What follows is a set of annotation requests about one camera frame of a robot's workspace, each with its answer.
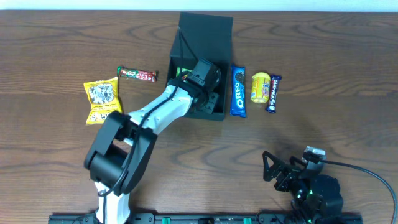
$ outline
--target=oreo package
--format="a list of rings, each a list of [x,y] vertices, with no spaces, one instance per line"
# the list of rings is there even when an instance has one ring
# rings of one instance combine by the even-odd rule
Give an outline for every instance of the oreo package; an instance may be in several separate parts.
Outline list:
[[[232,65],[232,100],[230,115],[246,117],[244,104],[244,67],[239,68]]]

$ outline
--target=wooden table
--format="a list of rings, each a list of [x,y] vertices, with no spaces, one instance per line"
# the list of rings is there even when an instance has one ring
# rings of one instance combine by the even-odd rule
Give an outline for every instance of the wooden table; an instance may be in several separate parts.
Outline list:
[[[246,100],[246,119],[172,123],[131,194],[133,211],[290,210],[290,194],[262,180],[261,154],[287,160],[308,145],[373,170],[398,190],[398,14],[211,14],[234,17],[233,62],[246,66],[247,97],[256,72],[283,75],[277,113]],[[98,206],[83,160],[100,125],[85,126],[83,83],[114,77],[118,65],[159,70],[157,83],[119,84],[125,112],[148,104],[164,90],[178,17],[0,12],[0,223],[46,223],[52,213]],[[390,222],[392,199],[380,181],[333,165],[323,173],[338,178],[344,211]]]

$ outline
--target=open box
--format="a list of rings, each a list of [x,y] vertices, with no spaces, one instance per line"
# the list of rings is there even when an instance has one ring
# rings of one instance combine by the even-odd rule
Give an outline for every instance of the open box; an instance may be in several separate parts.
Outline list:
[[[232,56],[232,21],[231,17],[209,16],[181,12],[179,27],[187,41],[183,42],[183,68],[193,70],[197,58],[204,58],[221,70],[220,84],[215,88],[219,94],[218,102],[212,114],[202,111],[189,111],[185,116],[196,119],[224,120],[226,113],[226,91],[228,89],[229,68]],[[181,65],[180,39],[178,32],[170,51],[170,65],[167,81],[175,78],[177,67]]]

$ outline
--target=yellow chip bag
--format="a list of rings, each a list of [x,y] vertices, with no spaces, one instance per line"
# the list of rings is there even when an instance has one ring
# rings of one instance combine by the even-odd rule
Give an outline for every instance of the yellow chip bag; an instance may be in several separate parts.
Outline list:
[[[84,83],[91,111],[86,125],[104,123],[108,114],[117,110],[122,113],[118,98],[118,78]]]

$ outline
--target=yellow can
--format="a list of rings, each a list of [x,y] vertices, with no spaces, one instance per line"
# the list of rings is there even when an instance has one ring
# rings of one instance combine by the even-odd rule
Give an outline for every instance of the yellow can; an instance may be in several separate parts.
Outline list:
[[[251,101],[255,103],[267,103],[269,97],[269,84],[271,77],[265,72],[253,75],[251,87]]]

